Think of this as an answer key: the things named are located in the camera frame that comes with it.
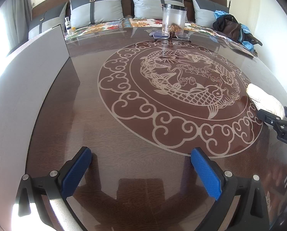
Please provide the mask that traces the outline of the clear plastic jar black lid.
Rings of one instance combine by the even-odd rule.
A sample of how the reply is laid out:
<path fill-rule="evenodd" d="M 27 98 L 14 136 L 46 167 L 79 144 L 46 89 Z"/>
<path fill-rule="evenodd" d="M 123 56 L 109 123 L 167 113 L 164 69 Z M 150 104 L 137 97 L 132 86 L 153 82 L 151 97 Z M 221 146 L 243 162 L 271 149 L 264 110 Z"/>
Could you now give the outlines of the clear plastic jar black lid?
<path fill-rule="evenodd" d="M 183 35 L 186 19 L 186 7 L 163 4 L 162 32 Z"/>

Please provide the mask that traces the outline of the cream towel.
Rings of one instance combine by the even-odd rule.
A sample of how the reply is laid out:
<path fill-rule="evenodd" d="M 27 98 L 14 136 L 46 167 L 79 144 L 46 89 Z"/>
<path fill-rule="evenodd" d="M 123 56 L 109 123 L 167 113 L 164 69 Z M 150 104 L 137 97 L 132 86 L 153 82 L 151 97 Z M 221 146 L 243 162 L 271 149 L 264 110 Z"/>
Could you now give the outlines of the cream towel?
<path fill-rule="evenodd" d="M 269 95 L 264 90 L 254 84 L 248 84 L 246 93 L 255 104 L 257 110 L 265 110 L 276 115 L 280 119 L 285 117 L 285 109 L 282 103 L 274 96 Z"/>

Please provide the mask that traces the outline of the floral bed cover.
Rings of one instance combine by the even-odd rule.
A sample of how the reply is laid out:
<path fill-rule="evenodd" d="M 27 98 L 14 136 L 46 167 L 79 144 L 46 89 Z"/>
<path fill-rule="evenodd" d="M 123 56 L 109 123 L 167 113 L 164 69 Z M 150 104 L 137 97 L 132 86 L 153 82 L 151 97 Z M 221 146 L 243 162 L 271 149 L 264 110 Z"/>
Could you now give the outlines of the floral bed cover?
<path fill-rule="evenodd" d="M 117 30 L 117 29 L 123 29 L 123 28 L 142 28 L 142 27 L 161 28 L 162 21 L 161 19 L 142 19 L 142 18 L 132 18 L 131 16 L 127 16 L 126 18 L 123 18 L 118 21 L 111 21 L 108 23 L 99 23 L 99 24 L 85 26 L 83 28 L 76 29 L 74 32 L 70 34 L 65 33 L 64 37 L 65 37 L 65 40 L 69 41 L 71 39 L 78 38 L 86 34 L 92 34 L 92 33 L 97 33 L 97 32 L 106 31 L 106 30 Z M 215 37 L 220 37 L 230 43 L 234 43 L 231 39 L 229 39 L 226 36 L 222 36 L 220 33 L 217 33 L 215 30 L 207 28 L 207 27 L 199 26 L 194 22 L 187 22 L 185 24 L 185 30 L 203 33 L 204 35 L 210 36 L 213 41 L 216 41 Z"/>

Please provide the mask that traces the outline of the black brown bag pile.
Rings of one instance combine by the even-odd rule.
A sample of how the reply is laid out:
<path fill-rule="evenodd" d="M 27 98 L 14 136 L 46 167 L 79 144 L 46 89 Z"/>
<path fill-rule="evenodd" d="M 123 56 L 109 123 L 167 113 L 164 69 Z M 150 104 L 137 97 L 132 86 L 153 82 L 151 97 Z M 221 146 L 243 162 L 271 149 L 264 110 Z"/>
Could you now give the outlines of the black brown bag pile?
<path fill-rule="evenodd" d="M 213 29 L 218 31 L 229 39 L 238 42 L 251 45 L 260 45 L 263 46 L 263 43 L 255 38 L 249 29 L 239 23 L 236 18 L 231 14 L 221 15 L 217 17 L 216 21 L 213 23 Z"/>

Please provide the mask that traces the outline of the grey cushion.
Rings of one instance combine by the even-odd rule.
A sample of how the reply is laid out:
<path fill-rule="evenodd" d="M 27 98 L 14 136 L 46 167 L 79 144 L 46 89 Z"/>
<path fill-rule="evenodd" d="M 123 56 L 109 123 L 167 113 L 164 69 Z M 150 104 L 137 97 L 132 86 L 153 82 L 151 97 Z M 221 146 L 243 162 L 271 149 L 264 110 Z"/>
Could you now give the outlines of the grey cushion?
<path fill-rule="evenodd" d="M 216 21 L 214 12 L 221 10 L 229 12 L 229 8 L 210 0 L 192 0 L 195 10 L 195 23 L 202 27 L 213 28 Z"/>
<path fill-rule="evenodd" d="M 70 0 L 71 25 L 77 29 L 98 23 L 121 20 L 121 0 Z"/>
<path fill-rule="evenodd" d="M 36 37 L 37 35 L 61 25 L 62 31 L 65 32 L 65 15 L 67 3 L 58 5 L 43 14 L 40 14 L 29 23 L 28 39 Z"/>
<path fill-rule="evenodd" d="M 184 0 L 132 0 L 136 18 L 162 19 L 163 4 L 184 7 Z"/>

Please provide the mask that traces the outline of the glasses on table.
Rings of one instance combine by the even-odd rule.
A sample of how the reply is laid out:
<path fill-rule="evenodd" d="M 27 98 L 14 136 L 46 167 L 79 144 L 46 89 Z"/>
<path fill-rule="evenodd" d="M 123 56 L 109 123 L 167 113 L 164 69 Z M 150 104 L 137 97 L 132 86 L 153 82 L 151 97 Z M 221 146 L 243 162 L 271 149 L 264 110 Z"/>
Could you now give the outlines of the glasses on table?
<path fill-rule="evenodd" d="M 155 40 L 181 40 L 190 42 L 190 37 L 187 34 L 177 35 L 175 33 L 166 34 L 161 30 L 152 31 L 149 33 L 150 37 L 153 37 Z"/>

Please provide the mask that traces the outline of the grey curtain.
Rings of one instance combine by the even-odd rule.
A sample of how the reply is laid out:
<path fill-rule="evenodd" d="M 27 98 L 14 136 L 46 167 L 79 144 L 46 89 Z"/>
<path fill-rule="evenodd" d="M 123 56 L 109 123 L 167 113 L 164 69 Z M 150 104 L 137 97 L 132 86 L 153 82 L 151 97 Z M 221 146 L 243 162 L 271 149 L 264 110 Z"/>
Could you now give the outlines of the grey curtain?
<path fill-rule="evenodd" d="M 10 54 L 28 41 L 31 0 L 6 0 L 1 6 L 1 11 L 6 24 Z"/>

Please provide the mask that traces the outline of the far left grey cushion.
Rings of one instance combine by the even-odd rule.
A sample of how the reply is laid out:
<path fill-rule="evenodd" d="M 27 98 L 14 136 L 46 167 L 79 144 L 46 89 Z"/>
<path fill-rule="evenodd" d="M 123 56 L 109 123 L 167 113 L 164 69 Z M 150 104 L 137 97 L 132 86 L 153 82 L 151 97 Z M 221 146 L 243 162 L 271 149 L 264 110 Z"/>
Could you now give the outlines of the far left grey cushion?
<path fill-rule="evenodd" d="M 29 23 L 28 39 L 36 37 L 37 35 L 61 25 L 62 31 L 65 32 L 65 15 L 67 3 L 58 5 L 43 14 L 40 14 Z"/>

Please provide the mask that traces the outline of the far right grey cushion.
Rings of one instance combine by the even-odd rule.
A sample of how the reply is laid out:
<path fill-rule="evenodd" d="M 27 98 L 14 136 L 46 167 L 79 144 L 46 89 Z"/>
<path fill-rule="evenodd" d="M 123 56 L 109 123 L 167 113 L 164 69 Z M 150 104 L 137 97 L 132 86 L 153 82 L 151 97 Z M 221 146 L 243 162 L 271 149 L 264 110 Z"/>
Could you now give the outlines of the far right grey cushion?
<path fill-rule="evenodd" d="M 216 21 L 214 12 L 221 10 L 229 12 L 229 8 L 210 0 L 192 0 L 195 10 L 195 23 L 202 27 L 213 28 Z"/>

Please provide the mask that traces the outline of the small white lotion bottle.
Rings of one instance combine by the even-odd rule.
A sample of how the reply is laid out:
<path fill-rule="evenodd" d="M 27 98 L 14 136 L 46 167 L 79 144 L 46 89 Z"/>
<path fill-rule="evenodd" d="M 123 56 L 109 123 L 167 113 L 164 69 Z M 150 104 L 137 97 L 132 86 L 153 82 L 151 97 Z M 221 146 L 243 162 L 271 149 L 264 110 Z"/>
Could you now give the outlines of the small white lotion bottle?
<path fill-rule="evenodd" d="M 68 34 L 71 33 L 72 26 L 69 17 L 65 17 L 65 28 Z"/>

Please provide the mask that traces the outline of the grey board panel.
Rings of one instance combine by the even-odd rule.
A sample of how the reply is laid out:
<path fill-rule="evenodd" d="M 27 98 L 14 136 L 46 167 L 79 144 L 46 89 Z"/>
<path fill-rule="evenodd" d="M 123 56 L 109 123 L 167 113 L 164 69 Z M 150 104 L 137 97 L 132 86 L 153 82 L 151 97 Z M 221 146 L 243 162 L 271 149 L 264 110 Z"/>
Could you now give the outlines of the grey board panel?
<path fill-rule="evenodd" d="M 29 40 L 0 76 L 0 225 L 10 226 L 31 135 L 47 93 L 69 59 L 61 26 Z"/>

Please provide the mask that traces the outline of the blue garment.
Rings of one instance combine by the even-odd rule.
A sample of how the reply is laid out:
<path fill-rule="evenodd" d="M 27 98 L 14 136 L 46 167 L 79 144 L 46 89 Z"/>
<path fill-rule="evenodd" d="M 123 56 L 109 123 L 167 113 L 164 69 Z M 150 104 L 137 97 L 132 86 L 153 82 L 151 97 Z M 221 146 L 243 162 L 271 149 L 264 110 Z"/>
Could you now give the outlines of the blue garment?
<path fill-rule="evenodd" d="M 251 43 L 251 32 L 247 26 L 239 23 L 236 18 L 222 10 L 214 12 L 216 21 L 213 22 L 213 29 L 224 34 L 229 39 L 242 44 L 249 51 L 253 52 L 254 46 Z"/>

